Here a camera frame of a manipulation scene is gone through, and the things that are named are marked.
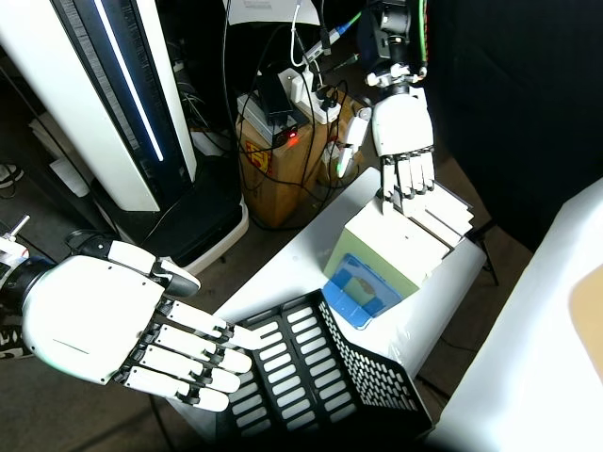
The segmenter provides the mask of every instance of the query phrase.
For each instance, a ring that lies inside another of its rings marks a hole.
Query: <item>white table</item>
[[[465,452],[603,450],[603,384],[569,309],[601,265],[603,179],[557,215],[430,440]]]
[[[325,285],[322,274],[345,224],[375,196],[380,173],[365,171],[324,212],[276,254],[216,315],[237,322]],[[473,283],[485,257],[469,241],[462,242],[424,286],[363,331],[335,314],[337,324],[354,344],[401,363],[414,377]],[[215,436],[215,415],[173,402],[172,405],[206,439]]]

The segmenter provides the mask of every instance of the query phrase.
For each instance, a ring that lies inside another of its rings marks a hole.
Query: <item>black crate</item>
[[[240,325],[259,331],[266,344],[240,350],[253,357],[253,368],[218,415],[220,440],[330,433],[341,440],[353,428],[371,435],[394,428],[397,441],[407,442],[432,428],[404,368],[348,342],[319,290]]]

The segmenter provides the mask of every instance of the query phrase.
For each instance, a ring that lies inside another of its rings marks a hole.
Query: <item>black and white sneaker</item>
[[[0,163],[0,188],[9,188],[24,175],[19,167]]]
[[[18,325],[0,327],[0,360],[25,358],[31,351],[23,342],[22,330]]]

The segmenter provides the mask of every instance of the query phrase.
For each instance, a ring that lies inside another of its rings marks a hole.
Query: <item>floor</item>
[[[352,84],[351,89],[361,85],[361,81]],[[8,131],[0,128],[0,133]],[[19,145],[10,140],[4,143],[5,148]],[[438,180],[474,206],[474,225],[481,226],[489,217],[478,194],[441,143],[437,149]],[[6,150],[0,149],[0,156]],[[374,163],[370,145],[365,153],[367,164]],[[301,224],[314,209],[312,204],[304,206],[291,223]],[[24,236],[55,259],[65,256],[68,250],[61,238],[76,225],[62,216],[27,176],[19,183],[14,200],[0,201],[0,221],[12,224],[24,213],[33,218]],[[215,311],[294,235],[269,233],[250,225],[234,247],[199,275],[203,288],[193,299],[195,306]],[[487,235],[487,245],[500,286],[494,285],[489,273],[479,275],[444,332],[444,340],[438,342],[420,372],[444,393],[451,394],[458,385],[475,356],[471,350],[477,350],[487,337],[531,257],[499,228]],[[420,381],[417,388],[436,421],[446,400]],[[86,383],[36,359],[0,362],[0,400],[0,451],[168,450],[146,395],[116,384]],[[198,443],[187,423],[163,400],[158,403],[176,448],[189,449]]]

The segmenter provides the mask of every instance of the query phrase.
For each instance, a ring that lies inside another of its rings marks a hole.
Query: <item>white light strip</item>
[[[115,57],[120,63],[120,68],[122,69],[123,77],[125,78],[125,83],[130,89],[130,93],[132,94],[132,99],[134,99],[134,103],[136,104],[136,108],[139,110],[140,117],[142,118],[142,122],[144,123],[144,127],[147,129],[147,133],[149,134],[149,138],[151,139],[151,143],[153,144],[153,148],[155,149],[155,153],[157,154],[157,158],[160,162],[163,162],[163,153],[159,149],[159,144],[155,138],[155,134],[153,133],[153,129],[151,128],[151,124],[149,123],[149,119],[147,118],[147,114],[142,108],[142,103],[140,102],[139,94],[136,91],[136,87],[134,86],[134,82],[132,81],[132,77],[130,76],[130,72],[128,71],[127,66],[125,65],[125,60],[123,59],[122,51],[120,50],[120,46],[115,39],[115,34],[113,33],[113,28],[111,28],[111,23],[109,22],[109,18],[106,17],[105,7],[103,6],[103,2],[101,0],[94,0],[94,5],[96,6],[96,10],[101,16],[101,21],[103,22],[103,26],[105,27],[106,36],[109,38],[109,42],[111,43],[111,47],[113,48],[113,52],[115,53]]]

